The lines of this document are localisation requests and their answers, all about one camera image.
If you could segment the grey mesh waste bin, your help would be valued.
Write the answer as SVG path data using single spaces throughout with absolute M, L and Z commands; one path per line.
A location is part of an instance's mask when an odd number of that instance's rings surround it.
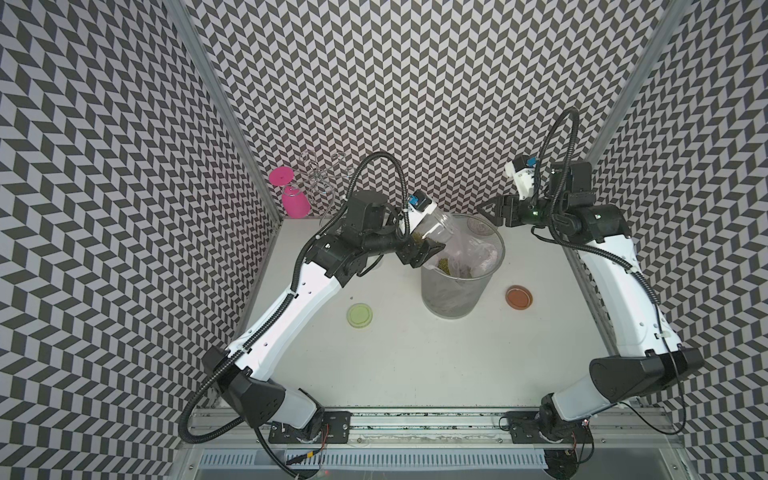
M 506 249 L 498 230 L 484 216 L 457 214 L 446 247 L 421 267 L 421 297 L 434 315 L 457 320 L 478 304 Z

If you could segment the orange jar lid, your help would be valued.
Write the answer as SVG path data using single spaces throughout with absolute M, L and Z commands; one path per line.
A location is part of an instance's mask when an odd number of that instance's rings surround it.
M 512 285 L 505 292 L 506 303 L 515 310 L 526 310 L 533 305 L 533 294 L 524 286 Z

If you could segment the light green jar lid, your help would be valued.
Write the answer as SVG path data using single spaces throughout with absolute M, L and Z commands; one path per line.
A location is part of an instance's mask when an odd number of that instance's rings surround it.
M 351 305 L 346 312 L 347 323 L 355 329 L 368 327 L 373 320 L 373 309 L 365 303 Z

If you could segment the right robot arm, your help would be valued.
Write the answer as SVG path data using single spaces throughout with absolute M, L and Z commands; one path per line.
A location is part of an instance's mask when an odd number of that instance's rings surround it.
M 627 399 L 681 387 L 705 364 L 662 313 L 622 210 L 598 204 L 591 163 L 574 158 L 579 125 L 579 110 L 565 109 L 537 155 L 519 154 L 505 164 L 515 193 L 476 207 L 497 227 L 545 229 L 544 242 L 577 252 L 613 325 L 616 354 L 592 360 L 585 377 L 545 395 L 534 417 L 523 420 L 548 443 L 575 438 L 594 415 Z

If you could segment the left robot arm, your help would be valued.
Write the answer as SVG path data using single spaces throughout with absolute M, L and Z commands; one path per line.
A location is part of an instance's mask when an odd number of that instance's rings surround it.
M 356 187 L 364 170 L 378 160 L 389 162 L 395 170 L 399 206 L 391 205 L 380 192 Z M 402 264 L 417 269 L 443 250 L 443 243 L 414 232 L 435 209 L 423 191 L 408 192 L 402 164 L 392 154 L 378 151 L 364 157 L 352 174 L 340 210 L 301 248 L 287 288 L 239 338 L 205 354 L 207 377 L 178 419 L 180 439 L 206 443 L 242 423 L 254 430 L 279 423 L 308 441 L 320 435 L 323 406 L 302 389 L 288 390 L 274 382 L 277 364 L 317 311 L 384 256 L 395 254 Z M 210 433 L 195 434 L 190 429 L 193 411 L 211 389 L 237 416 Z

